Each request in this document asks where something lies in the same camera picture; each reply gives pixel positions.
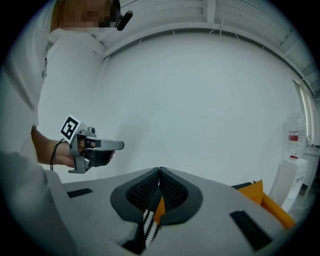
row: gray robotic device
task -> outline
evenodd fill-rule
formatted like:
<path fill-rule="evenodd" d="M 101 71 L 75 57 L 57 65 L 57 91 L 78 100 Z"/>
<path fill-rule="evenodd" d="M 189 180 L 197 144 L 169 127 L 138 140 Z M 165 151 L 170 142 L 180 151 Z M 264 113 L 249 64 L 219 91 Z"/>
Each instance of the gray robotic device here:
<path fill-rule="evenodd" d="M 72 174 L 84 174 L 92 167 L 106 166 L 114 151 L 125 147 L 123 141 L 97 138 L 96 129 L 85 125 L 72 115 L 65 120 L 60 130 L 62 137 L 69 143 L 73 156 Z M 78 143 L 84 142 L 84 152 L 79 153 Z"/>

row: white t-shirt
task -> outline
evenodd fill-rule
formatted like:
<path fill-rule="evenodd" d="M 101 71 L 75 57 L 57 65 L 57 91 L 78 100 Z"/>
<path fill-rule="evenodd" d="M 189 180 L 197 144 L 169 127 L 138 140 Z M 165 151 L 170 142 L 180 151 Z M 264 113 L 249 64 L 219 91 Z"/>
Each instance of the white t-shirt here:
<path fill-rule="evenodd" d="M 47 76 L 48 36 L 55 3 L 49 1 L 33 16 L 0 69 L 0 149 L 35 160 L 31 129 L 39 124 L 38 103 Z"/>

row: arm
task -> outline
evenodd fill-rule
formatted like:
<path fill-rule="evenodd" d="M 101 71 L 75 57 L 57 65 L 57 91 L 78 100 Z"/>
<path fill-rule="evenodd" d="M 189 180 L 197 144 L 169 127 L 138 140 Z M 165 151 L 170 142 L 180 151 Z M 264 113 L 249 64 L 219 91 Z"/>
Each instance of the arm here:
<path fill-rule="evenodd" d="M 35 147 L 38 162 L 40 164 L 49 165 L 51 155 L 54 151 L 55 145 L 58 143 L 56 140 L 51 140 L 43 136 L 36 126 L 32 127 L 31 137 Z"/>
<path fill-rule="evenodd" d="M 35 147 L 38 162 L 40 164 L 50 165 L 51 156 L 58 141 L 51 140 L 43 136 L 37 130 L 36 126 L 32 127 L 31 137 Z M 68 143 L 61 143 L 57 147 L 53 159 L 53 164 L 66 165 L 68 167 L 74 168 L 74 160 L 71 156 Z"/>

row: orange component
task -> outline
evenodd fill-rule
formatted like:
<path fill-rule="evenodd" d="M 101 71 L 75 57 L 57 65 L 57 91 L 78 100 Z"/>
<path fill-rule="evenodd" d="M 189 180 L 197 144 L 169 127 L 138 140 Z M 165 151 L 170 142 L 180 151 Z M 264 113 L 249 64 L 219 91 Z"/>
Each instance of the orange component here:
<path fill-rule="evenodd" d="M 166 210 L 165 210 L 165 201 L 164 201 L 163 196 L 161 196 L 161 199 L 160 199 L 158 208 L 156 209 L 155 214 L 154 214 L 154 216 L 153 216 L 154 221 L 155 221 L 158 225 L 160 225 L 160 217 L 161 217 L 162 215 L 164 215 L 165 213 L 166 213 Z"/>
<path fill-rule="evenodd" d="M 249 186 L 239 188 L 238 191 L 275 216 L 286 229 L 291 228 L 296 224 L 288 213 L 263 192 L 262 180 Z"/>
<path fill-rule="evenodd" d="M 265 193 L 262 193 L 261 207 L 275 216 L 286 229 L 291 228 L 296 224 L 290 215 Z"/>
<path fill-rule="evenodd" d="M 247 198 L 250 198 L 258 205 L 261 205 L 263 190 L 264 185 L 262 180 L 238 189 L 239 192 L 244 194 Z"/>

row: wrist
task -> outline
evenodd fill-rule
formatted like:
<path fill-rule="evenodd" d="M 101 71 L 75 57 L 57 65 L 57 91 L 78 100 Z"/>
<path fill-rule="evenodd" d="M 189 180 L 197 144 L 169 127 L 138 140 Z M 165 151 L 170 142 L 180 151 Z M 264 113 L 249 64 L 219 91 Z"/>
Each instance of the wrist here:
<path fill-rule="evenodd" d="M 67 142 L 59 142 L 55 144 L 56 149 L 53 157 L 53 165 L 73 166 L 73 157 Z"/>
<path fill-rule="evenodd" d="M 50 152 L 50 158 L 52 157 L 52 155 L 54 153 L 54 156 L 53 156 L 53 164 L 54 165 L 62 165 L 61 158 L 60 158 L 60 154 L 61 154 L 60 149 L 61 149 L 62 143 L 60 143 L 57 146 L 58 143 L 59 143 L 59 141 L 57 141 L 57 140 L 50 140 L 49 146 L 48 146 L 49 152 Z"/>

